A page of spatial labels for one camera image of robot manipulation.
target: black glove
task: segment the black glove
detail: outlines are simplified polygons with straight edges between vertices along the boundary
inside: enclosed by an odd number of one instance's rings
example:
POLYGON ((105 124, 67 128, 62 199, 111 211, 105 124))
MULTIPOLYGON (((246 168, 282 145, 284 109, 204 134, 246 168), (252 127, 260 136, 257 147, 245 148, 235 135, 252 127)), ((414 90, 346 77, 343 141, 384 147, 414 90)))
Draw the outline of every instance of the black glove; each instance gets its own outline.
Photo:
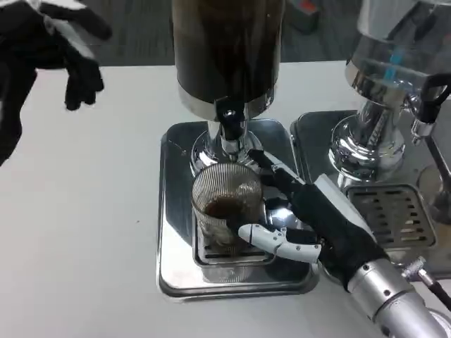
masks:
POLYGON ((103 40, 111 36, 111 28, 77 0, 0 2, 0 165, 20 138, 20 109, 37 68, 67 69, 70 111, 93 104, 104 88, 99 64, 70 23, 103 40))

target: gray floor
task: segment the gray floor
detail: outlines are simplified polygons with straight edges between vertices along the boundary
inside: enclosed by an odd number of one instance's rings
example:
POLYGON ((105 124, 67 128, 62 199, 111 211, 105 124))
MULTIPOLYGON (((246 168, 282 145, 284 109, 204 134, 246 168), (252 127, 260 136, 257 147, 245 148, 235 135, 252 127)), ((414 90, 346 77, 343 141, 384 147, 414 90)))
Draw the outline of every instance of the gray floor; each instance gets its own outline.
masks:
MULTIPOLYGON (((85 0, 113 26, 113 39, 94 46, 104 65, 172 65, 171 0, 85 0)), ((318 29, 302 34, 283 28, 283 62, 332 61, 347 58, 356 35, 361 0, 316 0, 318 29)))

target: coffee machine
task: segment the coffee machine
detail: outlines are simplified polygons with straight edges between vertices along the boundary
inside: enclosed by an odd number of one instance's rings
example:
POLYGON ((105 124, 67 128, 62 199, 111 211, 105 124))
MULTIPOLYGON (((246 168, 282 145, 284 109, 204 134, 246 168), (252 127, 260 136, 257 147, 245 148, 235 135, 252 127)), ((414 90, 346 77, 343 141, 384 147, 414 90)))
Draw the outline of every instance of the coffee machine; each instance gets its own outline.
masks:
POLYGON ((303 178, 326 172, 393 263, 422 255, 436 277, 451 276, 450 5, 364 0, 345 69, 362 107, 309 113, 291 129, 303 178))
MULTIPOLYGON (((290 135, 274 120, 252 120, 273 103, 280 63, 283 0, 173 0, 180 98, 205 119, 170 128, 161 144, 161 290, 176 299, 309 291, 316 267, 276 258, 251 245, 239 252, 204 236, 192 210, 193 179, 216 163, 259 173, 247 155, 265 149, 297 171, 290 135)), ((302 228, 277 189, 264 189, 261 222, 302 228)))

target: white table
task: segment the white table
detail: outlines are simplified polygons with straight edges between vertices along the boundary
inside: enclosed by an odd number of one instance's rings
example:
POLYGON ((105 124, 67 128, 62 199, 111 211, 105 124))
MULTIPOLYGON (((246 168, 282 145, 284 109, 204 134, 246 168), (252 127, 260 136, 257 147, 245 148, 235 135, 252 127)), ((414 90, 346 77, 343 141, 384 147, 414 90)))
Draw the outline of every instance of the white table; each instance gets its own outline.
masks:
MULTIPOLYGON (((282 65, 262 117, 289 127, 307 111, 358 108, 344 66, 282 65)), ((327 280, 303 296, 179 304, 161 294, 160 139, 196 118, 178 99, 174 67, 103 72, 97 105, 77 113, 63 107, 66 74, 40 73, 23 138, 0 168, 0 337, 380 337, 327 280)))

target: robotic hand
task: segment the robotic hand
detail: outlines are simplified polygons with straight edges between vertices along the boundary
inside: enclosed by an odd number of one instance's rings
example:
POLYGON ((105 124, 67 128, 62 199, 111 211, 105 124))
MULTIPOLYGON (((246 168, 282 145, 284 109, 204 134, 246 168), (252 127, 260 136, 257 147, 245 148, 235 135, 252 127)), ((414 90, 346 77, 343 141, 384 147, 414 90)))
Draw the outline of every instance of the robotic hand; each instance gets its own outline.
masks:
POLYGON ((36 69, 68 71, 66 108, 93 104, 104 88, 99 64, 71 23, 107 40, 111 28, 77 0, 0 2, 0 165, 22 134, 20 110, 36 80, 36 69))
POLYGON ((311 226, 318 241, 290 243, 288 230, 272 232, 255 224, 243 225, 238 230, 241 238, 276 256, 320 261, 387 336, 447 337, 423 299, 377 245, 364 219, 327 176, 306 184, 265 151, 251 150, 249 156, 270 173, 270 184, 286 195, 293 213, 311 226))

